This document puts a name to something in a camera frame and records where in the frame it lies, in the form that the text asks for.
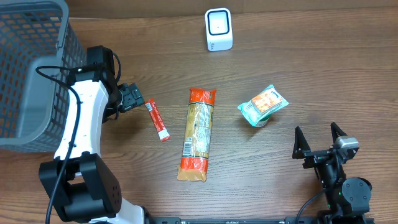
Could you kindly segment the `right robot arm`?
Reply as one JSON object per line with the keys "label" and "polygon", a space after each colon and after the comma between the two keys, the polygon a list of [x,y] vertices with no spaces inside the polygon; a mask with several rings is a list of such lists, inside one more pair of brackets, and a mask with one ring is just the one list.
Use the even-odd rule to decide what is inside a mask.
{"label": "right robot arm", "polygon": [[[292,151],[294,159],[303,159],[304,169],[313,169],[322,184],[322,190],[308,199],[294,218],[295,223],[373,223],[365,214],[370,211],[372,185],[365,178],[347,178],[343,164],[353,159],[359,151],[359,142],[346,134],[334,122],[330,124],[333,144],[325,150],[312,151],[300,127],[295,128],[295,142]],[[321,210],[315,217],[303,218],[305,208],[324,195],[327,210]]]}

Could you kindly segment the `green lid white jar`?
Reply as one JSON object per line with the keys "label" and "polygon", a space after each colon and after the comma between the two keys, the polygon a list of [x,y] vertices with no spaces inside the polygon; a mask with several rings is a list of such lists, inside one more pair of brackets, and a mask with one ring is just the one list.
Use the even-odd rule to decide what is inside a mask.
{"label": "green lid white jar", "polygon": [[268,120],[269,120],[270,117],[271,117],[271,115],[268,115],[268,116],[262,118],[261,120],[259,120],[259,121],[256,123],[256,127],[257,127],[257,128],[260,128],[260,127],[265,126],[265,125],[267,124],[267,122],[268,122]]}

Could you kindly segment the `orange tissue pack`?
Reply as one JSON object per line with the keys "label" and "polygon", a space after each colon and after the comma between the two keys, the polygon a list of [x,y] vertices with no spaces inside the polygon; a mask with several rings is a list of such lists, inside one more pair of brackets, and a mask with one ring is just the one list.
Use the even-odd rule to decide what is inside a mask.
{"label": "orange tissue pack", "polygon": [[283,100],[283,97],[275,90],[274,87],[264,90],[251,99],[260,114],[268,113],[271,109],[280,106]]}

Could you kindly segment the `white barcode scanner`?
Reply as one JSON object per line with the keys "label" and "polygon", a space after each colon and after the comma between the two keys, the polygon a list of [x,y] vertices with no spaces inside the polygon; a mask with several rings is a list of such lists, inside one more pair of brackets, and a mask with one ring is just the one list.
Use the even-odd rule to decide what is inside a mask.
{"label": "white barcode scanner", "polygon": [[221,7],[207,10],[205,30],[210,52],[229,50],[233,47],[233,27],[229,9]]}

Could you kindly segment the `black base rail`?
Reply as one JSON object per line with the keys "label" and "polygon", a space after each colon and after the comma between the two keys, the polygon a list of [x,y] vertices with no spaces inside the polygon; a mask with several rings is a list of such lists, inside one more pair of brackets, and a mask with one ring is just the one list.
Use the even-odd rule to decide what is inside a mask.
{"label": "black base rail", "polygon": [[155,224],[316,224],[322,223],[315,217],[285,217],[279,219],[181,219],[179,217],[154,217]]}

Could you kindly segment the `red snack stick packet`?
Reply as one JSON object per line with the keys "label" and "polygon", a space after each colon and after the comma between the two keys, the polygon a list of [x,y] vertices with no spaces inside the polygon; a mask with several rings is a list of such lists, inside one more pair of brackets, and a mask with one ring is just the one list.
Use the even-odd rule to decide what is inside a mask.
{"label": "red snack stick packet", "polygon": [[145,106],[151,116],[152,122],[157,130],[157,134],[159,135],[159,139],[162,142],[168,141],[171,139],[169,132],[167,131],[163,119],[159,113],[155,100],[150,98],[145,102]]}

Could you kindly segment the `grey plastic mesh basket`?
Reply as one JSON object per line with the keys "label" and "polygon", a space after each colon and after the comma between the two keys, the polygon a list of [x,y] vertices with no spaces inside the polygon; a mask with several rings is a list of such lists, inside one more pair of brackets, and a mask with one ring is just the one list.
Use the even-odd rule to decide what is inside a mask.
{"label": "grey plastic mesh basket", "polygon": [[69,23],[64,0],[1,1],[1,149],[54,152],[65,128],[65,81],[85,65],[86,50]]}

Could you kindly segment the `orange long noodle package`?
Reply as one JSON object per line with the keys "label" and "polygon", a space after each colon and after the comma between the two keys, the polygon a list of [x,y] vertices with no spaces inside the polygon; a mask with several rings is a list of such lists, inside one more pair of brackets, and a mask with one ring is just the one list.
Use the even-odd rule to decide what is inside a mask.
{"label": "orange long noodle package", "polygon": [[216,90],[192,88],[177,179],[207,179]]}

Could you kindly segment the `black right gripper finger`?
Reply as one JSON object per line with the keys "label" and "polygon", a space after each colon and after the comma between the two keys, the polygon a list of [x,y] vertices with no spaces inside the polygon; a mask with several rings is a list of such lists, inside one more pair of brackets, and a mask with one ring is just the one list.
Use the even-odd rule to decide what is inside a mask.
{"label": "black right gripper finger", "polygon": [[310,146],[308,145],[305,136],[299,126],[295,128],[295,142],[294,149],[292,152],[293,159],[304,159],[307,154],[311,152]]}
{"label": "black right gripper finger", "polygon": [[334,144],[346,139],[347,134],[335,122],[330,124],[330,128]]}

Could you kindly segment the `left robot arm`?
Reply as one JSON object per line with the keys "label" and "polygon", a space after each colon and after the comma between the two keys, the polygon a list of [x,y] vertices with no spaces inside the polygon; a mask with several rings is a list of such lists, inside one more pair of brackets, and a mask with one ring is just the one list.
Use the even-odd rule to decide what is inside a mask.
{"label": "left robot arm", "polygon": [[118,56],[102,45],[87,50],[87,63],[69,68],[65,82],[69,107],[62,140],[54,159],[39,167],[49,196],[45,222],[53,210],[63,222],[149,224],[142,206],[123,198],[116,176],[101,158],[101,127],[110,116],[144,104],[136,84],[120,84]]}

